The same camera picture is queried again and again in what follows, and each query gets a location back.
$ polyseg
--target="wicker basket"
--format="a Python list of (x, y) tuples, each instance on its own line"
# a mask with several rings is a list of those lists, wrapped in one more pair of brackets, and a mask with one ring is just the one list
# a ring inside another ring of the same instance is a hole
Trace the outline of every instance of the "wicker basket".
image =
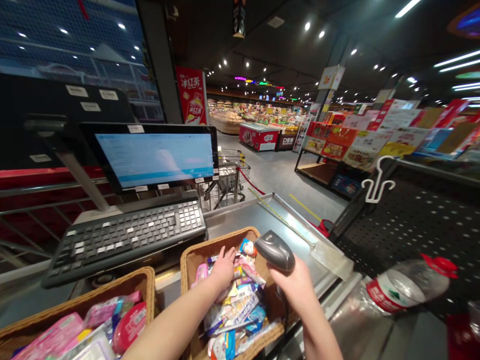
[[(222, 246), (226, 249), (235, 247), (237, 250), (242, 243), (242, 240), (247, 238), (254, 242), (260, 233), (254, 227), (245, 227), (241, 230), (231, 232), (224, 236), (216, 237), (212, 240), (190, 246), (186, 249), (180, 259), (181, 268), (181, 293), (185, 294), (191, 284), (195, 281), (197, 268), (200, 264), (206, 263), (207, 258), (218, 255)], [(277, 285), (274, 283), (270, 273), (267, 269), (266, 260), (259, 254), (256, 256), (255, 268), (257, 272), (265, 279), (265, 298), (263, 303), (266, 304), (266, 314), (269, 320), (275, 320), (285, 313), (285, 305), (277, 296)], [(291, 324), (297, 319), (297, 315), (291, 310), (288, 323)], [(203, 324), (198, 327), (193, 336), (190, 346), (186, 350), (186, 357), (190, 360), (207, 360), (210, 359), (207, 352), (208, 339), (199, 339), (199, 334), (203, 333)], [(246, 352), (240, 354), (236, 360), (250, 360), (253, 359), (264, 347), (278, 339), (284, 333), (283, 324), (278, 324), (268, 333), (255, 341)]]
[(64, 316), (77, 312), (84, 319), (92, 305), (138, 290), (142, 301), (146, 302), (146, 323), (149, 324), (154, 319), (155, 272), (151, 267), (142, 267), (96, 290), (3, 328), (0, 330), (0, 360), (10, 359), (16, 349), (30, 344)]

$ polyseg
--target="floor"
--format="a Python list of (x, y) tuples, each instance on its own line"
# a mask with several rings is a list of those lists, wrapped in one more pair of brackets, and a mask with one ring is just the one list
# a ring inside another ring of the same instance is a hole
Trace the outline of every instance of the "floor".
[[(239, 142), (238, 135), (226, 135), (217, 132), (218, 145), (222, 149), (240, 150), (245, 155), (245, 161), (250, 165), (250, 181), (264, 193), (276, 193), (305, 219), (314, 224), (318, 220), (298, 204), (293, 195), (303, 205), (310, 209), (320, 219), (332, 222), (340, 216), (348, 201), (337, 196), (326, 188), (310, 181), (294, 172), (298, 153), (292, 151), (262, 151), (256, 152)], [(301, 164), (314, 163), (317, 157), (313, 154), (304, 154)], [(244, 183), (243, 193), (247, 200), (254, 199), (248, 190), (251, 187)]]

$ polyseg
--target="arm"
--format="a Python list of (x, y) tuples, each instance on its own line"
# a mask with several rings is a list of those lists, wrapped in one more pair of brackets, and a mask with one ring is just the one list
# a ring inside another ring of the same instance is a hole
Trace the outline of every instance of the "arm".
[(163, 310), (128, 348), (122, 360), (176, 360), (215, 299), (227, 288), (234, 276), (235, 248), (225, 255), (221, 248), (209, 277), (180, 296)]
[(293, 310), (300, 316), (306, 358), (343, 360), (339, 344), (317, 299), (305, 263), (295, 256), (295, 269), (287, 276), (275, 268), (269, 270)]

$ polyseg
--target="bottle label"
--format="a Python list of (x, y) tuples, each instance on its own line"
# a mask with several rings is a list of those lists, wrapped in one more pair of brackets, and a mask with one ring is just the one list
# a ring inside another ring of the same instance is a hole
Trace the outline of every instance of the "bottle label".
[(377, 276), (366, 285), (366, 291), (375, 304), (388, 313), (415, 306), (416, 301), (403, 295), (390, 281), (386, 273)]

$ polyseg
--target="white hook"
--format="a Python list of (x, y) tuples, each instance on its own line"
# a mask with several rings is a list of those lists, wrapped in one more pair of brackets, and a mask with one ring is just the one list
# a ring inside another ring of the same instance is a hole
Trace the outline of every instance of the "white hook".
[[(384, 171), (380, 167), (380, 163), (382, 162), (383, 159), (386, 159), (386, 158), (395, 159), (393, 156), (390, 156), (390, 155), (382, 156), (378, 159), (378, 161), (376, 162), (376, 169), (378, 170), (378, 176), (376, 177), (375, 182), (372, 179), (366, 179), (361, 182), (362, 188), (365, 188), (366, 184), (369, 184), (368, 191), (365, 197), (366, 203), (378, 204), (378, 202), (382, 199), (382, 194), (384, 193), (385, 185), (387, 184), (390, 185), (390, 187), (388, 188), (389, 190), (392, 190), (395, 187), (395, 181), (393, 180), (384, 181), (380, 185), (382, 174), (384, 173)], [(378, 195), (375, 198), (375, 195), (377, 194), (379, 186), (380, 186), (380, 191), (378, 192)]]

